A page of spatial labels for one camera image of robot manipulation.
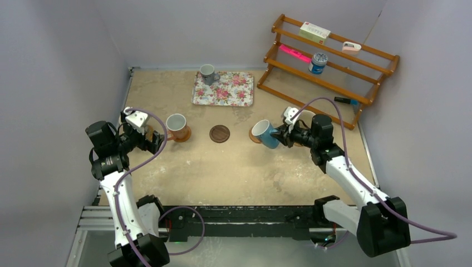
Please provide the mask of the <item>blue mug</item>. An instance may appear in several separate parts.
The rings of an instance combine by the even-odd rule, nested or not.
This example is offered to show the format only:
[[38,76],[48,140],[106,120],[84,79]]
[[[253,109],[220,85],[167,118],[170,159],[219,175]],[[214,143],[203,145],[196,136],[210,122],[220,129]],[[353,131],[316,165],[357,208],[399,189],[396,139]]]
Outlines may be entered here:
[[257,140],[269,149],[276,149],[280,144],[280,142],[271,135],[272,133],[275,133],[276,130],[269,120],[261,120],[257,122],[250,132]]

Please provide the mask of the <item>pink highlighter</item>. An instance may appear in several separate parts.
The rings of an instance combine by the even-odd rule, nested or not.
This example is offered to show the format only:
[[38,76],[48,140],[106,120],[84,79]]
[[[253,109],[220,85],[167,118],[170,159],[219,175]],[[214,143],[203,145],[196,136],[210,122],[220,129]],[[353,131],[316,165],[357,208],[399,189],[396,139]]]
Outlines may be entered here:
[[291,48],[288,48],[287,46],[281,44],[279,46],[279,49],[303,62],[306,62],[306,63],[310,63],[311,62],[311,58],[310,57],[307,57],[305,56],[304,54],[294,50],[294,49],[291,49]]

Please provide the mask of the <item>floral tray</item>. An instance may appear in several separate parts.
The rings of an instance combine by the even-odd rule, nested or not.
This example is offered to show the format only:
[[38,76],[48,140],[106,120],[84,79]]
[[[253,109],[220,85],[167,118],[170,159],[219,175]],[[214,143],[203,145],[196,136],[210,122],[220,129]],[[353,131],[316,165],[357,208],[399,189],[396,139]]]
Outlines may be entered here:
[[206,85],[197,72],[191,103],[204,106],[248,107],[254,99],[254,76],[250,72],[221,71],[220,80]]

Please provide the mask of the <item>light wooden coaster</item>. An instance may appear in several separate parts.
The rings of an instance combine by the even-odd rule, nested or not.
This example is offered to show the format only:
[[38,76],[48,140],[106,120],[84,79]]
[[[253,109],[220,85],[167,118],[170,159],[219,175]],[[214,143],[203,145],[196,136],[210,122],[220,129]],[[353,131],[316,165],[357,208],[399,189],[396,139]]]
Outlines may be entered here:
[[191,137],[191,128],[189,126],[186,127],[186,135],[182,138],[182,139],[179,139],[175,136],[172,136],[172,140],[175,141],[175,142],[186,142],[188,141],[188,139],[190,139]]

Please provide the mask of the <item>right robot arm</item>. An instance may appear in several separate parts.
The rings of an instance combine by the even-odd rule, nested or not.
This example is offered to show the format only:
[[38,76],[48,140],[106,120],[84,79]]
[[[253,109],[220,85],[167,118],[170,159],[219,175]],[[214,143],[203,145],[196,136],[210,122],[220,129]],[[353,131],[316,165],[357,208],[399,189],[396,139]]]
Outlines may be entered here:
[[396,213],[407,216],[406,204],[399,197],[389,197],[371,184],[352,164],[346,152],[335,142],[329,116],[312,117],[310,128],[300,126],[294,117],[296,109],[288,108],[282,125],[271,131],[281,144],[294,144],[310,149],[313,163],[332,178],[354,201],[349,206],[336,196],[314,203],[313,221],[319,226],[336,223],[354,235],[362,251],[373,258],[411,244],[408,223]]

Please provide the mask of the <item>tall beige mug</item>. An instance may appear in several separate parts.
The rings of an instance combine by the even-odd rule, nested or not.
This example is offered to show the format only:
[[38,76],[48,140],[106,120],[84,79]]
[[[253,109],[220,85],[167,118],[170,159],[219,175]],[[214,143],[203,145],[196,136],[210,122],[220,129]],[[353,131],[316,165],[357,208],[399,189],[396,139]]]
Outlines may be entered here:
[[310,126],[312,122],[312,117],[315,116],[316,114],[312,111],[309,110],[303,110],[299,115],[298,115],[298,120],[303,121],[306,125]]

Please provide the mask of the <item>pink mug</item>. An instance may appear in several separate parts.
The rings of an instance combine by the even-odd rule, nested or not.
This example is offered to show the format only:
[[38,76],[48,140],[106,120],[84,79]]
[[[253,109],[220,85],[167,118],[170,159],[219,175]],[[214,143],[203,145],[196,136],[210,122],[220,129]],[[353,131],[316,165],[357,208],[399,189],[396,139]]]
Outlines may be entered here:
[[182,139],[186,135],[187,120],[184,115],[175,113],[166,119],[167,138],[172,140],[172,136]]

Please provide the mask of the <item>orange coaster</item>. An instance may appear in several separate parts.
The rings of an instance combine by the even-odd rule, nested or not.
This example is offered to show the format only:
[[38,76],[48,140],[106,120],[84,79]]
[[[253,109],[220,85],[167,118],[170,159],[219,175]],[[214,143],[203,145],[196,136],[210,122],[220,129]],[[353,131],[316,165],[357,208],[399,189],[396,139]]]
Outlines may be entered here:
[[256,144],[261,144],[262,142],[261,142],[256,136],[254,136],[254,135],[252,134],[252,129],[253,129],[253,128],[251,128],[251,129],[248,131],[248,136],[249,136],[250,140],[251,140],[252,142],[256,143]]

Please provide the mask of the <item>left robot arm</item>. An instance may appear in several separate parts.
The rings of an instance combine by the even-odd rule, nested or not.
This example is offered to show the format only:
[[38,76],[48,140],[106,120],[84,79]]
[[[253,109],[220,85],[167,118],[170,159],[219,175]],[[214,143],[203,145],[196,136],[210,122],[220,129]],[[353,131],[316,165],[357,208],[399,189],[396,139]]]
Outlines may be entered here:
[[129,173],[128,153],[134,148],[155,154],[163,138],[146,122],[122,122],[119,133],[113,124],[98,121],[85,132],[92,142],[91,173],[99,181],[109,202],[114,222],[115,250],[108,253],[111,266],[164,266],[170,256],[159,237],[166,212],[153,196],[136,202]]

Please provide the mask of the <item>pink white tape dispenser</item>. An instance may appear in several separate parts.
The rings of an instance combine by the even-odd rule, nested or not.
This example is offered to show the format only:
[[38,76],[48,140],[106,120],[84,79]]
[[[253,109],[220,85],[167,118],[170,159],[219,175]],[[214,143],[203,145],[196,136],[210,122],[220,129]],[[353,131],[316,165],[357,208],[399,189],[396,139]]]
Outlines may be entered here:
[[353,43],[350,41],[345,41],[342,44],[341,52],[347,55],[355,56],[358,55],[362,50],[362,46],[358,43]]

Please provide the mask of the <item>black aluminium base frame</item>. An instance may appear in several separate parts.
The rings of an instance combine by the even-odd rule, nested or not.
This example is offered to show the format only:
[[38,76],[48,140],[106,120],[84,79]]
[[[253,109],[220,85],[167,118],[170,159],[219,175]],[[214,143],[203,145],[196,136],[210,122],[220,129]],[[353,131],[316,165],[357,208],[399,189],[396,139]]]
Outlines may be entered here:
[[74,266],[389,266],[406,227],[374,213],[345,224],[321,202],[302,206],[164,206],[147,196],[131,214],[84,207]]

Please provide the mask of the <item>black blue marker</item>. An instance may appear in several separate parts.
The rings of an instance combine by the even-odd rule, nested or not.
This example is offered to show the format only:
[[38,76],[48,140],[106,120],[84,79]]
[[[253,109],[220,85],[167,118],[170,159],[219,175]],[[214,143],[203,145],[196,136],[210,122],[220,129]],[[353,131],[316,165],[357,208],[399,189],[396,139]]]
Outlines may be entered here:
[[351,98],[334,97],[334,101],[339,102],[339,103],[349,104],[349,105],[358,105],[358,101]]

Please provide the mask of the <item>dark wooden coaster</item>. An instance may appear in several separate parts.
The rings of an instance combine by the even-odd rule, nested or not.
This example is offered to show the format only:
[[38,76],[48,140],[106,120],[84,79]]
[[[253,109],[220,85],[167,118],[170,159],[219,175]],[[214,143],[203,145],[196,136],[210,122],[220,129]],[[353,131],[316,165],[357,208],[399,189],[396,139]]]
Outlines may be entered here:
[[224,125],[215,125],[209,131],[209,137],[213,142],[223,143],[230,137],[230,130]]

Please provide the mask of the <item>white green box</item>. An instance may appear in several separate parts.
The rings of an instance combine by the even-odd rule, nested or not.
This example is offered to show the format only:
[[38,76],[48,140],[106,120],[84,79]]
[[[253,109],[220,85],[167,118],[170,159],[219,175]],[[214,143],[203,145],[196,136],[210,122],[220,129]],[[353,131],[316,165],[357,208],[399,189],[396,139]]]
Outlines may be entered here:
[[315,43],[324,45],[331,31],[313,23],[303,22],[299,28],[298,35]]

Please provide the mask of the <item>blue white jar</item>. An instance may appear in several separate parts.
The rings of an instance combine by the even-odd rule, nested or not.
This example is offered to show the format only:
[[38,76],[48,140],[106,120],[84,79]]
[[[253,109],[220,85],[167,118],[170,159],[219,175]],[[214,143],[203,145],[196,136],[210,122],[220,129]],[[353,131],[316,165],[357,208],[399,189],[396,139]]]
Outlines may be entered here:
[[312,56],[308,69],[310,73],[320,75],[327,65],[327,62],[328,56],[325,53],[317,52]]

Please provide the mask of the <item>small grey mug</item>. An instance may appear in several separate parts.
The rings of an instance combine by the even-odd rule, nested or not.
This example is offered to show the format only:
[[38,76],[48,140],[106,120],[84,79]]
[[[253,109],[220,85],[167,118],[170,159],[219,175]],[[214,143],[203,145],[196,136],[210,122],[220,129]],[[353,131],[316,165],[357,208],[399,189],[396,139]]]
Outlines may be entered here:
[[220,74],[215,71],[215,67],[211,64],[202,65],[199,72],[204,83],[208,86],[211,86],[214,82],[218,82],[220,80]]

